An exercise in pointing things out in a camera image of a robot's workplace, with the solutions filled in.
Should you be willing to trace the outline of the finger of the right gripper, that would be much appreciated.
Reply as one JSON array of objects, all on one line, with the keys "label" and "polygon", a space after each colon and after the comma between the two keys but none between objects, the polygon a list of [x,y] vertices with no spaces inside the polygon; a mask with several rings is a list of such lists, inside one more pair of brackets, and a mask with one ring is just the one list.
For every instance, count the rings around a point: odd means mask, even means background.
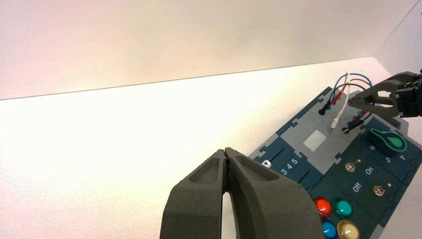
[{"label": "finger of the right gripper", "polygon": [[351,107],[360,109],[362,111],[367,111],[379,116],[396,117],[399,115],[398,108],[395,105],[385,107],[382,106],[382,103],[366,101],[364,99],[351,99],[349,100],[349,105]]},{"label": "finger of the right gripper", "polygon": [[396,91],[418,79],[417,73],[409,71],[398,73],[356,94],[348,100],[348,103],[396,103]]}]

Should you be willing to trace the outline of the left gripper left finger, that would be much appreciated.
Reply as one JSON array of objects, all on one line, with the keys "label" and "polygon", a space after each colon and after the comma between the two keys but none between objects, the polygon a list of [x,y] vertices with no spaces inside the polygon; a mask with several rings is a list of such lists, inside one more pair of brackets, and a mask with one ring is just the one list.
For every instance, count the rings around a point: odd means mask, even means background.
[{"label": "left gripper left finger", "polygon": [[171,190],[160,238],[219,239],[226,191],[227,157],[219,149]]}]

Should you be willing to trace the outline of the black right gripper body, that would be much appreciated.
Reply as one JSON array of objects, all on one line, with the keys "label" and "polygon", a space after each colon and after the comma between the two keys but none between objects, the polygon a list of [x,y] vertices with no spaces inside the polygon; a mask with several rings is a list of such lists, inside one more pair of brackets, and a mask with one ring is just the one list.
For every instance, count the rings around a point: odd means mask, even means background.
[{"label": "black right gripper body", "polygon": [[395,91],[399,116],[413,118],[422,116],[422,75],[410,77],[410,81],[401,83]]}]

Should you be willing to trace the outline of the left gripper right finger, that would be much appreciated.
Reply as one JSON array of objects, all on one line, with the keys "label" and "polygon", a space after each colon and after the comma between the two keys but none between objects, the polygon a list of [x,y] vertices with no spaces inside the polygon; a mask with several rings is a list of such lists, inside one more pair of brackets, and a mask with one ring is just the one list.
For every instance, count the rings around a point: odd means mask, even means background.
[{"label": "left gripper right finger", "polygon": [[227,189],[238,239],[322,239],[314,202],[296,181],[227,147]]}]

